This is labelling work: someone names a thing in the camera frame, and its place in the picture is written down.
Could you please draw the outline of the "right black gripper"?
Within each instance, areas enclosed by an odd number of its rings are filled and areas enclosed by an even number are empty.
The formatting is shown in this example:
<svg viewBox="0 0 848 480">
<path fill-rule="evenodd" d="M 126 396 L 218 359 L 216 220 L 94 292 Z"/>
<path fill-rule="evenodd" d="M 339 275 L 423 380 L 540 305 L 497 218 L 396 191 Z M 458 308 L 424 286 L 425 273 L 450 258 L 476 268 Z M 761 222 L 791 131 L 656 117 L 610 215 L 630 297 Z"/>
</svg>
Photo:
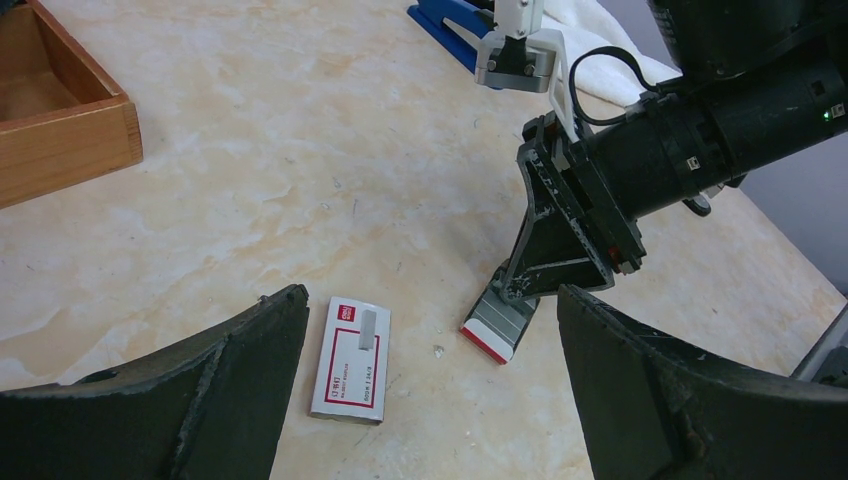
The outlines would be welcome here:
<svg viewBox="0 0 848 480">
<path fill-rule="evenodd" d="M 602 169 L 606 132 L 580 120 L 577 134 L 579 141 L 571 142 L 552 112 L 522 128 L 517 163 L 528 207 L 499 275 L 507 302 L 555 295 L 562 285 L 607 290 L 613 274 L 642 267 L 646 249 L 637 220 L 624 212 Z"/>
</svg>

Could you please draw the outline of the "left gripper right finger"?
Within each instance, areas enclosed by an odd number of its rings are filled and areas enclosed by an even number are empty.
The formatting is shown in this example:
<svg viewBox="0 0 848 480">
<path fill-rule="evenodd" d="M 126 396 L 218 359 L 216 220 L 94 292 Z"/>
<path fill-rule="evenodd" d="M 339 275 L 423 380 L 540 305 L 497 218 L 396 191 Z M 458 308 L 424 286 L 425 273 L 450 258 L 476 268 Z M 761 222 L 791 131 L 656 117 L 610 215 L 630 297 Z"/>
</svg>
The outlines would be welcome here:
<svg viewBox="0 0 848 480">
<path fill-rule="evenodd" d="M 843 479 L 847 391 L 745 366 L 564 285 L 557 318 L 597 479 Z"/>
</svg>

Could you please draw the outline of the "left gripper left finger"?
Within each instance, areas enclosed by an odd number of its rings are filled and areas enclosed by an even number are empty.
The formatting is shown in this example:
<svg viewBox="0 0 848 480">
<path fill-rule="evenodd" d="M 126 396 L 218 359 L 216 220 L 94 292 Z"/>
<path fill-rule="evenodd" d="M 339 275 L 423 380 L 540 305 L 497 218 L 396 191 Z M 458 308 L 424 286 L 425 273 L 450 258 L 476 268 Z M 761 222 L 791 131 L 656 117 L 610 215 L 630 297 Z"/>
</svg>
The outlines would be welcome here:
<svg viewBox="0 0 848 480">
<path fill-rule="evenodd" d="M 308 293 L 75 383 L 1 395 L 5 479 L 266 479 L 303 348 Z"/>
</svg>

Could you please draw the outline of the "red white staple box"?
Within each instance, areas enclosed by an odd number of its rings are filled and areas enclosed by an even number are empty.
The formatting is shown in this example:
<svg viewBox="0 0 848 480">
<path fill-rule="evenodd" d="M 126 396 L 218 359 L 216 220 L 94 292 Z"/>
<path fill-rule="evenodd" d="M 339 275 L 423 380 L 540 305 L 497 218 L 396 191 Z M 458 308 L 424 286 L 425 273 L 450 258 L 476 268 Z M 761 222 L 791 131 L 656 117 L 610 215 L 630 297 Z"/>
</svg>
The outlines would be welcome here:
<svg viewBox="0 0 848 480">
<path fill-rule="evenodd" d="M 314 418 L 379 425 L 384 421 L 391 311 L 330 299 L 315 388 Z"/>
</svg>

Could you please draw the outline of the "blue stapler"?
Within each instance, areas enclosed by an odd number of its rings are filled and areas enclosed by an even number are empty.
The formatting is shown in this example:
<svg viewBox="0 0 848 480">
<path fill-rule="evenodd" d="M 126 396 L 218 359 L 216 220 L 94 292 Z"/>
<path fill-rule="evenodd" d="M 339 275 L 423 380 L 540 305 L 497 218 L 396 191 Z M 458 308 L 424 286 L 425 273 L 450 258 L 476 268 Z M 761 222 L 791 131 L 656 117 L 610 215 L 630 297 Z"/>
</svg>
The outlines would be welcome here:
<svg viewBox="0 0 848 480">
<path fill-rule="evenodd" d="M 419 0 L 406 13 L 470 73 L 480 40 L 494 29 L 493 1 Z"/>
</svg>

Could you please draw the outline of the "orange wooden divided tray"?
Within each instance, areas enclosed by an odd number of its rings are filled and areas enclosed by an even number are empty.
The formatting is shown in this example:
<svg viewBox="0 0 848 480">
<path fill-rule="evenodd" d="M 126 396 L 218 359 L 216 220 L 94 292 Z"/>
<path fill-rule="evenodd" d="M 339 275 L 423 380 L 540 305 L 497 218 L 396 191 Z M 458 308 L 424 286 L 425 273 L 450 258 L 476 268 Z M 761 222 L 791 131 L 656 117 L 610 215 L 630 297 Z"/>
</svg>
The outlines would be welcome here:
<svg viewBox="0 0 848 480">
<path fill-rule="evenodd" d="M 140 163 L 137 109 L 39 1 L 1 4 L 1 205 Z"/>
</svg>

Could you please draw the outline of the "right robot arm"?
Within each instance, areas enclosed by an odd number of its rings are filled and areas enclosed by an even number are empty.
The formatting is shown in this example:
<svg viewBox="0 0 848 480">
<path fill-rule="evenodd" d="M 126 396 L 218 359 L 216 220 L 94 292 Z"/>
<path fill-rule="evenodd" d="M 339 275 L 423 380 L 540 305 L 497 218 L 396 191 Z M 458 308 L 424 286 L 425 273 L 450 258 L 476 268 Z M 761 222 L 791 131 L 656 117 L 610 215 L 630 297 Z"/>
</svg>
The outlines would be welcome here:
<svg viewBox="0 0 848 480">
<path fill-rule="evenodd" d="M 843 1 L 654 1 L 681 74 L 595 119 L 565 75 L 566 113 L 527 122 L 528 206 L 493 286 L 507 303 L 563 284 L 604 290 L 641 267 L 637 222 L 847 129 Z"/>
</svg>

